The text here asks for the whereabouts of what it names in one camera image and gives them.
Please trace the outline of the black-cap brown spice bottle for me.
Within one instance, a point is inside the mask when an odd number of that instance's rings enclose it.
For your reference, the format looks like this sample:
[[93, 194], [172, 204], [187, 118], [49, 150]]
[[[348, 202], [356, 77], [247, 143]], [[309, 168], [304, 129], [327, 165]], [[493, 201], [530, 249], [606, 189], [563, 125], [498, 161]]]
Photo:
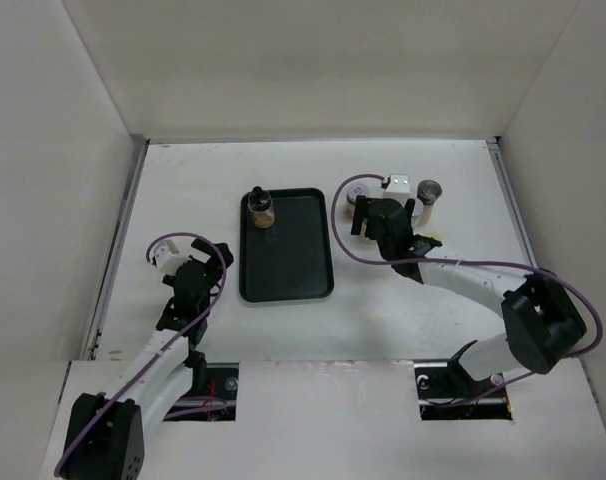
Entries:
[[255, 186], [248, 195], [248, 210], [252, 223], [259, 229], [268, 229], [275, 223], [273, 200], [270, 193]]

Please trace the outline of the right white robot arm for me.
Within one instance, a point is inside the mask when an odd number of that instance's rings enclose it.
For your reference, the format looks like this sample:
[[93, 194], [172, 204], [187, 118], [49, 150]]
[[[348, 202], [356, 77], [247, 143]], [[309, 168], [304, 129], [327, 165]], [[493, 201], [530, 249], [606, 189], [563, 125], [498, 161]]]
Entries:
[[375, 241], [400, 276], [460, 295], [503, 322], [503, 333], [473, 340], [449, 359], [446, 380], [454, 393], [470, 395], [483, 380], [517, 368], [547, 374], [584, 337], [584, 320], [551, 273], [466, 261], [441, 241], [414, 232], [413, 206], [360, 195], [351, 232]]

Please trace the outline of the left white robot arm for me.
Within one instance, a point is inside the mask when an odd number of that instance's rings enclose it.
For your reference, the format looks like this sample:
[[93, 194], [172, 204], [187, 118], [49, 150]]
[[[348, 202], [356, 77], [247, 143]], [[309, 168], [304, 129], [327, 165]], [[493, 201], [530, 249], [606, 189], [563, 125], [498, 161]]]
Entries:
[[129, 367], [103, 391], [83, 393], [74, 402], [54, 468], [57, 478], [138, 478], [146, 438], [182, 396], [193, 399], [206, 390], [207, 362], [197, 347], [234, 257], [227, 244], [196, 234], [188, 236], [191, 247], [204, 259], [183, 255], [173, 242], [176, 237], [159, 237], [145, 253], [173, 294]]

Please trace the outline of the dark-cap beige spice bottle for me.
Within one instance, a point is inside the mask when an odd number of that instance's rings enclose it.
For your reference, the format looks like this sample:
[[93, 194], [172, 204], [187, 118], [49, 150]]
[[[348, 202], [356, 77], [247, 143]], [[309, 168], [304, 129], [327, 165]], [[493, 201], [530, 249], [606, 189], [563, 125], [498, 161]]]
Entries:
[[429, 222], [434, 205], [442, 193], [442, 186], [435, 180], [426, 179], [418, 184], [417, 198], [423, 205], [423, 211], [417, 223], [419, 227], [423, 227]]

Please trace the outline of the yellow-cap cream bottle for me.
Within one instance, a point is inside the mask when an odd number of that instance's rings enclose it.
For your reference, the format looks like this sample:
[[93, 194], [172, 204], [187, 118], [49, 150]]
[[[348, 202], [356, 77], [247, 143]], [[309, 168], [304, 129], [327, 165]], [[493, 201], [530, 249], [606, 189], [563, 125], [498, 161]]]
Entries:
[[439, 240], [439, 241], [442, 240], [442, 236], [438, 232], [426, 231], [426, 232], [422, 232], [422, 234], [426, 237], [430, 237], [435, 240]]

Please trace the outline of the black rectangular plastic tray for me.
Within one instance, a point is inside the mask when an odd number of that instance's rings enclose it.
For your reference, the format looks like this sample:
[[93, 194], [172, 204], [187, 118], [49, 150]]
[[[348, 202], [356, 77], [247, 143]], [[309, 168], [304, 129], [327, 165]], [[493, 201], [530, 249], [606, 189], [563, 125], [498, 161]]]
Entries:
[[239, 293], [250, 303], [316, 300], [334, 289], [326, 201], [317, 188], [272, 190], [275, 223], [253, 224], [240, 202]]

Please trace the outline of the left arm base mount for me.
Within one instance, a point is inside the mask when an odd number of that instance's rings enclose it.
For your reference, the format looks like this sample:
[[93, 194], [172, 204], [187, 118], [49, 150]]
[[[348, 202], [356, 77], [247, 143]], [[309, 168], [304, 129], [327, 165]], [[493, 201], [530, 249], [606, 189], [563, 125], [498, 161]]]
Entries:
[[236, 420], [239, 364], [214, 363], [170, 408], [165, 421], [231, 422]]

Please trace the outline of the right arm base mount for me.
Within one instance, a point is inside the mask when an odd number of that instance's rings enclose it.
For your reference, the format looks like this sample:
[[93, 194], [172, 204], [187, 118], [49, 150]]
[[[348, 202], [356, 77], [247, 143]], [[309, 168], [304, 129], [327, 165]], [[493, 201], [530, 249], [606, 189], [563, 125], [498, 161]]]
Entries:
[[414, 375], [424, 421], [512, 420], [502, 373], [474, 380], [460, 365], [474, 342], [449, 359], [419, 361]]

